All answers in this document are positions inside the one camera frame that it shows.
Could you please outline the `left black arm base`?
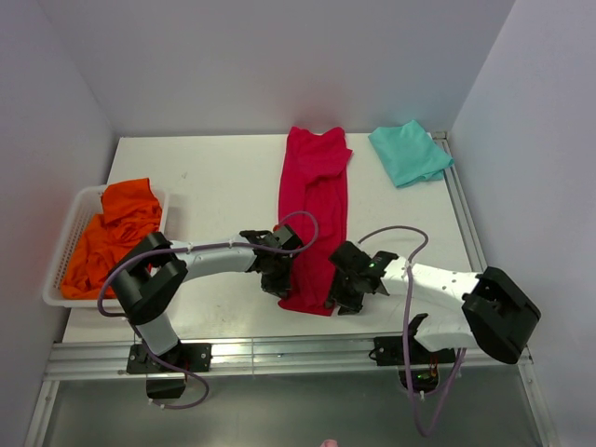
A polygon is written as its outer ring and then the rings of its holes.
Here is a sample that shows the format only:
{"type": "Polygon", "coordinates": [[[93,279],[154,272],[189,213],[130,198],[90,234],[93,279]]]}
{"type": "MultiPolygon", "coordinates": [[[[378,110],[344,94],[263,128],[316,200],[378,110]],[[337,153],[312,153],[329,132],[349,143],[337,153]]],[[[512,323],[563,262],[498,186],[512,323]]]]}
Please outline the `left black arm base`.
{"type": "Polygon", "coordinates": [[[147,398],[165,408],[191,408],[207,399],[210,386],[200,376],[210,370],[212,344],[179,343],[171,351],[157,356],[150,354],[145,343],[130,347],[126,373],[146,376],[147,398]],[[174,404],[189,387],[191,381],[203,386],[202,395],[195,402],[174,404]]]}

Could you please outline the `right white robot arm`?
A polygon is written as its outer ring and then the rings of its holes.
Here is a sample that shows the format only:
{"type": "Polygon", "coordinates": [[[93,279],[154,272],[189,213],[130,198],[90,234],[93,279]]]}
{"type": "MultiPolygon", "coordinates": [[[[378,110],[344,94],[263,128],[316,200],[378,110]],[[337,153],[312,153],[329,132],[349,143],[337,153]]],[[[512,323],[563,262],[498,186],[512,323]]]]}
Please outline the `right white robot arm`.
{"type": "Polygon", "coordinates": [[[541,312],[503,270],[457,272],[415,264],[379,251],[330,257],[336,268],[330,298],[353,312],[366,294],[404,295],[432,305],[407,318],[403,352],[415,363],[442,349],[479,348],[505,364],[515,364],[527,346],[541,312]]]}

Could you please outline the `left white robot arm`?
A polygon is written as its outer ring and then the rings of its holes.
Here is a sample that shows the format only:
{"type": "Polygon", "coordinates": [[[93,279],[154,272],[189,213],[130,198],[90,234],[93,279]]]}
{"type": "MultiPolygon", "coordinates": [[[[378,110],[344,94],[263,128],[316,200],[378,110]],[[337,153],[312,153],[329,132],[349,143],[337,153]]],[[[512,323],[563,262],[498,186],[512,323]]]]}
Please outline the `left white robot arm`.
{"type": "Polygon", "coordinates": [[[222,273],[257,273],[264,292],[285,299],[291,289],[292,262],[302,247],[302,240],[287,225],[273,232],[245,230],[203,245],[184,245],[156,232],[110,272],[109,288],[148,345],[148,361],[159,371],[170,372],[182,361],[183,348],[167,309],[185,281],[222,273]]]}

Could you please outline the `crimson red t shirt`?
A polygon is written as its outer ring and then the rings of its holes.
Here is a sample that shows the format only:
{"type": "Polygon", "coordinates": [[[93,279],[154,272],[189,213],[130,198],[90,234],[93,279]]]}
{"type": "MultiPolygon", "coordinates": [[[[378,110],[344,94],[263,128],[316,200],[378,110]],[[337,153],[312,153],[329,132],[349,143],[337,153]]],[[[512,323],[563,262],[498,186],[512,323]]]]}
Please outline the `crimson red t shirt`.
{"type": "Polygon", "coordinates": [[[293,262],[289,297],[278,303],[285,310],[324,317],[333,312],[326,303],[335,272],[329,257],[346,240],[351,156],[341,128],[320,135],[297,127],[290,130],[278,218],[287,218],[299,238],[313,245],[293,262]]]}

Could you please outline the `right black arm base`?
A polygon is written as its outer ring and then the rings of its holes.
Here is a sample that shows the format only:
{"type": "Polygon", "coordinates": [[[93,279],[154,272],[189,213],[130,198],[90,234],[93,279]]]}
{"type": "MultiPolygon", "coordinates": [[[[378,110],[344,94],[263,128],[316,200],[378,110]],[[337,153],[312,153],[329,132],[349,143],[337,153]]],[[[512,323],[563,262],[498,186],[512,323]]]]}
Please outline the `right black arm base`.
{"type": "MultiPolygon", "coordinates": [[[[411,377],[414,392],[433,392],[440,384],[439,366],[456,360],[453,349],[430,352],[414,339],[409,341],[411,377]]],[[[404,367],[404,353],[401,336],[379,336],[373,339],[373,349],[368,357],[378,367],[404,367]]]]}

